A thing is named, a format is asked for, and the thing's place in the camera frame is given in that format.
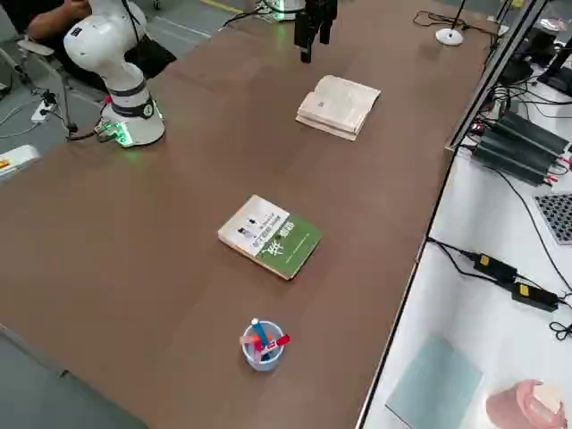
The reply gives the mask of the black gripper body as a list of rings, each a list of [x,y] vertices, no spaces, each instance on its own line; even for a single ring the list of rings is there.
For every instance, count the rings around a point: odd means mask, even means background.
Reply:
[[[336,19],[336,0],[306,0],[305,14],[315,25]]]

